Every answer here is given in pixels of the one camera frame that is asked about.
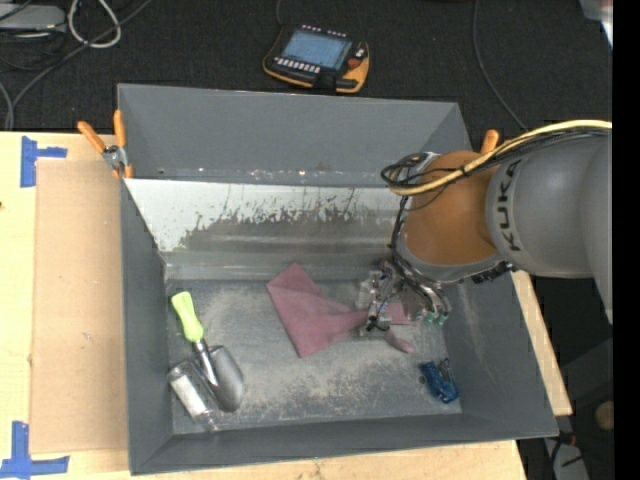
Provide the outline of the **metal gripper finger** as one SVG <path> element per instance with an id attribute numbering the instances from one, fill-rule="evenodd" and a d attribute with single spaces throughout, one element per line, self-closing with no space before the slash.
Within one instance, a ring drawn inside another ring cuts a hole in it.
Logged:
<path id="1" fill-rule="evenodd" d="M 390 330 L 392 324 L 391 316 L 386 312 L 369 312 L 365 322 L 358 327 L 359 337 L 383 336 Z"/>
<path id="2" fill-rule="evenodd" d="M 359 293 L 356 298 L 356 308 L 358 310 L 379 310 L 382 307 L 382 281 L 382 272 L 376 270 L 371 271 L 369 276 L 360 283 Z"/>

